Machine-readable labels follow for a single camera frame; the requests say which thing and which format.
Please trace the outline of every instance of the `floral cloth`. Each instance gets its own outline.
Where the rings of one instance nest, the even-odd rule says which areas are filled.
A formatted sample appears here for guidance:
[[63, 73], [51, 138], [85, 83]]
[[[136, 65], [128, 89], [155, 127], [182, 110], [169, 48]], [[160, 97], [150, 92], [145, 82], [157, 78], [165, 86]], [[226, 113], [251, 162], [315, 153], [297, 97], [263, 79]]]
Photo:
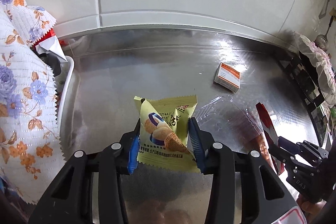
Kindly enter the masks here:
[[53, 72], [21, 37], [0, 9], [0, 176], [37, 203], [65, 161]]
[[17, 41], [32, 46], [56, 23], [56, 19], [40, 6], [29, 6], [26, 0], [0, 0], [2, 8], [20, 33], [19, 38], [11, 37], [7, 44]]

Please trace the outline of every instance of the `snack package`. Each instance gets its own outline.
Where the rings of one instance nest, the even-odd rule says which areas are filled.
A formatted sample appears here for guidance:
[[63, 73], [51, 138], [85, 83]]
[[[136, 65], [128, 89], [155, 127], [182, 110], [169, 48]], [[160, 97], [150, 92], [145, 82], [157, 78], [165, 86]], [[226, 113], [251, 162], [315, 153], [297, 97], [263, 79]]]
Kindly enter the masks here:
[[188, 120], [197, 96], [147, 100], [134, 97], [140, 113], [140, 150], [137, 160], [175, 171], [199, 172], [194, 154], [186, 147]]

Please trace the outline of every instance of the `orange flower print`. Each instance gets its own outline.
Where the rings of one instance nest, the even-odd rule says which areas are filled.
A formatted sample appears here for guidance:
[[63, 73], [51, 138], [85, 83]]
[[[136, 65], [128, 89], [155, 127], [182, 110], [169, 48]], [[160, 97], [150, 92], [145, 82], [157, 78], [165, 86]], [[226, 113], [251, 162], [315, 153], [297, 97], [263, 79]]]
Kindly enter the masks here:
[[45, 155], [46, 155], [47, 157], [53, 155], [53, 149], [50, 148], [49, 146], [45, 145], [43, 149], [44, 149], [44, 151], [45, 151]]
[[17, 148], [15, 148], [14, 146], [10, 146], [9, 147], [9, 154], [13, 157], [16, 158], [19, 156], [19, 151]]
[[26, 153], [27, 145], [24, 144], [22, 141], [16, 145], [19, 155], [23, 155]]
[[14, 0], [13, 4], [15, 6], [18, 6], [18, 5], [24, 6], [25, 5], [25, 0]]
[[21, 165], [25, 165], [26, 167], [32, 166], [35, 163], [35, 157], [31, 154], [23, 154], [20, 156]]
[[44, 149], [38, 146], [36, 148], [36, 155], [39, 156], [39, 157], [41, 157], [41, 158], [43, 158], [44, 154], [45, 154]]

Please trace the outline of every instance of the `plastic wrapper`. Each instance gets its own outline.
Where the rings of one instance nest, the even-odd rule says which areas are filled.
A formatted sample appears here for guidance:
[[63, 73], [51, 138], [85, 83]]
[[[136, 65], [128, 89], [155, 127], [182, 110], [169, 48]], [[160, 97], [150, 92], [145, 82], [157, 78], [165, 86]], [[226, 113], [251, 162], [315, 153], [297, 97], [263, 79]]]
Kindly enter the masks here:
[[161, 100], [136, 96], [134, 100], [141, 121], [137, 160], [176, 171], [199, 172], [193, 153], [186, 147], [196, 95]]
[[233, 151], [257, 150], [274, 169], [263, 130], [231, 95], [218, 96], [194, 114], [201, 130]]

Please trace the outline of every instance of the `small cardboard box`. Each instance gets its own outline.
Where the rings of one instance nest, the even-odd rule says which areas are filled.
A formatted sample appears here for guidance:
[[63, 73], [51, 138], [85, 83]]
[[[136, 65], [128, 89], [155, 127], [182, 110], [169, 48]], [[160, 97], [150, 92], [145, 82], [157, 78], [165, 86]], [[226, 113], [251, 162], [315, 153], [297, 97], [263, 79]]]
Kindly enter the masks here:
[[220, 63], [214, 81], [233, 92], [237, 92], [240, 88], [240, 73], [230, 66]]

